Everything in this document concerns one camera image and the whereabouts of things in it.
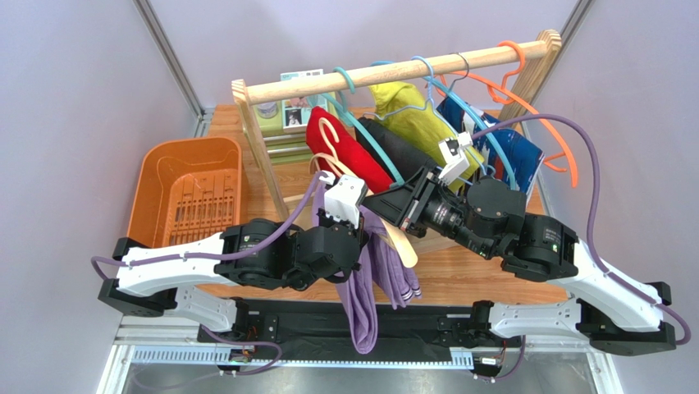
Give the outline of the purple trousers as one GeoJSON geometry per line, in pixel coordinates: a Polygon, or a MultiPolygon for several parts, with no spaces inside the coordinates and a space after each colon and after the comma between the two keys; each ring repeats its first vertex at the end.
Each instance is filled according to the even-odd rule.
{"type": "Polygon", "coordinates": [[[391,308],[406,307],[423,294],[418,276],[412,268],[403,265],[395,247],[388,241],[386,225],[375,214],[360,208],[368,242],[362,248],[360,269],[349,275],[346,282],[336,285],[337,293],[349,320],[349,329],[355,350],[370,353],[378,338],[378,314],[373,286],[388,297],[391,308]]]}

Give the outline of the beige wooden hanger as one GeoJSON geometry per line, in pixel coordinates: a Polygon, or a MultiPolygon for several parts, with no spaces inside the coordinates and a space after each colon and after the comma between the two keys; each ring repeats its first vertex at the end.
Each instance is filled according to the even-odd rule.
{"type": "MultiPolygon", "coordinates": [[[[332,139],[336,143],[340,141],[335,127],[326,118],[323,117],[318,121],[318,127],[321,133],[321,137],[325,145],[331,151],[331,153],[315,153],[309,161],[309,173],[313,174],[316,171],[322,169],[321,165],[319,164],[319,161],[322,159],[327,162],[327,166],[331,169],[332,175],[341,176],[347,174],[350,176],[356,176],[356,174],[351,169],[349,169],[346,165],[343,164],[341,160],[339,160],[335,146],[330,142],[330,139],[327,137],[327,132],[329,132],[331,134],[332,139]]],[[[382,219],[381,222],[384,224],[387,232],[387,235],[382,236],[381,238],[384,241],[387,241],[389,246],[391,246],[398,253],[402,264],[406,268],[413,268],[418,262],[418,255],[416,254],[407,236],[400,229],[389,224],[386,220],[382,219]]]]}

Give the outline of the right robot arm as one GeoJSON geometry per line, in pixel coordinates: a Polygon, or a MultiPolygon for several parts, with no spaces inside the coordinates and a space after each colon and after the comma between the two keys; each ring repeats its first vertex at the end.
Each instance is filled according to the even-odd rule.
{"type": "Polygon", "coordinates": [[[569,298],[547,305],[473,304],[455,338],[462,345],[498,345],[526,336],[572,337],[621,356],[648,355],[677,346],[662,309],[671,301],[663,282],[640,283],[599,263],[591,248],[555,218],[526,212],[527,197],[486,177],[462,196],[423,168],[406,184],[367,197],[364,206],[400,230],[427,230],[530,282],[565,289],[569,298]]]}

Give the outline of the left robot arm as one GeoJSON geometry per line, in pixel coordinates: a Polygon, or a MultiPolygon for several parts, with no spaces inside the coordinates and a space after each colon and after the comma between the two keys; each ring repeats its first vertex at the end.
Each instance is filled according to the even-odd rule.
{"type": "Polygon", "coordinates": [[[364,218],[318,210],[319,224],[254,219],[188,244],[145,248],[124,238],[103,279],[98,300],[124,315],[187,318],[212,332],[243,332],[247,308],[201,290],[204,284],[306,291],[319,280],[347,281],[359,269],[367,235],[364,218]]]}

